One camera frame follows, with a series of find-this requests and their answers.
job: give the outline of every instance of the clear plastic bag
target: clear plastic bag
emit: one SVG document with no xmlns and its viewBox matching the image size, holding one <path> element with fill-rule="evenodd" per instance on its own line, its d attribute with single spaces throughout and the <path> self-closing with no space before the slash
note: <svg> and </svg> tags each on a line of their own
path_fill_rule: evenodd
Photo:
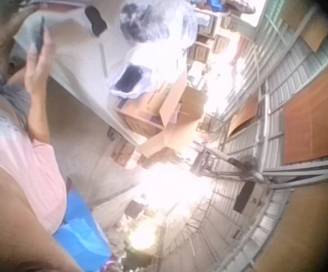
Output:
<svg viewBox="0 0 328 272">
<path fill-rule="evenodd" d="M 170 40 L 181 49 L 193 44 L 198 29 L 197 17 L 184 0 L 126 0 L 120 25 L 128 40 L 138 43 Z"/>
</svg>

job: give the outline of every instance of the corrugated metal wall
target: corrugated metal wall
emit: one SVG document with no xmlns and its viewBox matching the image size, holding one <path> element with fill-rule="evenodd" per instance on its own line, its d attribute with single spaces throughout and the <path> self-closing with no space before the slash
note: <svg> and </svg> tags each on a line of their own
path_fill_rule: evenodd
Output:
<svg viewBox="0 0 328 272">
<path fill-rule="evenodd" d="M 300 29 L 290 29 L 281 19 L 285 0 L 268 0 L 256 38 L 246 45 L 242 88 L 227 97 L 229 107 L 219 118 L 230 120 L 245 100 L 258 92 L 257 118 L 239 133 L 219 143 L 220 149 L 234 158 L 255 155 L 259 170 L 285 169 L 283 166 L 283 105 L 307 86 L 328 65 L 328 37 L 314 53 L 299 36 Z M 309 11 L 300 27 L 304 27 L 315 9 Z M 304 168 L 312 163 L 303 164 Z M 220 161 L 217 171 L 237 171 Z M 167 255 L 162 271 L 251 271 L 263 245 L 285 209 L 290 190 L 272 190 L 263 200 L 265 205 L 252 217 L 233 211 L 234 201 L 243 186 L 238 178 L 220 180 L 214 189 L 201 228 L 188 241 Z M 240 231 L 240 239 L 233 236 Z"/>
</svg>

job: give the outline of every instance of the brown board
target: brown board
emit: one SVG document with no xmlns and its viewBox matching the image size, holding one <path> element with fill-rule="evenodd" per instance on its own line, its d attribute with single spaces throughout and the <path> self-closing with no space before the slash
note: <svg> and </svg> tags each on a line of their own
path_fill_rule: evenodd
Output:
<svg viewBox="0 0 328 272">
<path fill-rule="evenodd" d="M 281 17 L 289 27 L 296 31 L 311 7 L 311 1 L 286 0 Z M 301 37 L 306 41 L 312 51 L 317 52 L 327 35 L 328 19 L 320 11 L 316 11 L 302 30 Z"/>
<path fill-rule="evenodd" d="M 238 131 L 240 126 L 257 115 L 258 110 L 258 93 L 251 95 L 238 114 L 234 115 L 229 126 L 228 136 Z"/>
<path fill-rule="evenodd" d="M 283 111 L 284 163 L 328 156 L 328 67 Z"/>
</svg>

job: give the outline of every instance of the white table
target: white table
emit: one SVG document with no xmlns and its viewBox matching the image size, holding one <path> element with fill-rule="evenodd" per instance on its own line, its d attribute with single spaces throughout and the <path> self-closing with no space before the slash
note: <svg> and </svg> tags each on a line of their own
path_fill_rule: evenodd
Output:
<svg viewBox="0 0 328 272">
<path fill-rule="evenodd" d="M 133 42 L 128 42 L 121 33 L 118 22 L 121 2 L 94 1 L 94 5 L 100 10 L 101 16 L 108 25 L 108 29 L 99 38 L 90 35 L 90 24 L 84 15 L 84 10 L 80 8 L 65 14 L 50 11 L 36 12 L 24 22 L 15 40 L 28 50 L 37 33 L 42 15 L 48 28 L 70 19 L 81 26 L 86 26 L 86 35 L 78 35 L 74 42 L 68 44 L 57 44 L 57 57 L 50 75 L 129 142 L 139 145 L 146 139 L 129 130 L 113 109 L 118 98 L 107 89 L 108 79 L 103 73 L 99 48 L 101 42 L 104 45 L 106 66 L 110 76 L 122 67 L 136 46 Z"/>
</svg>

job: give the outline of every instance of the concrete floor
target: concrete floor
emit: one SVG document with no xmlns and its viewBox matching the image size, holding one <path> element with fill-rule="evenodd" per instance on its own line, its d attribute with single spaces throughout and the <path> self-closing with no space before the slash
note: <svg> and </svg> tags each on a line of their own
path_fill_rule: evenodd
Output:
<svg viewBox="0 0 328 272">
<path fill-rule="evenodd" d="M 115 142 L 107 138 L 109 125 L 50 79 L 47 98 L 51 142 L 64 178 L 74 186 L 103 227 L 122 216 L 126 204 L 135 196 L 141 167 L 127 170 L 110 155 Z"/>
</svg>

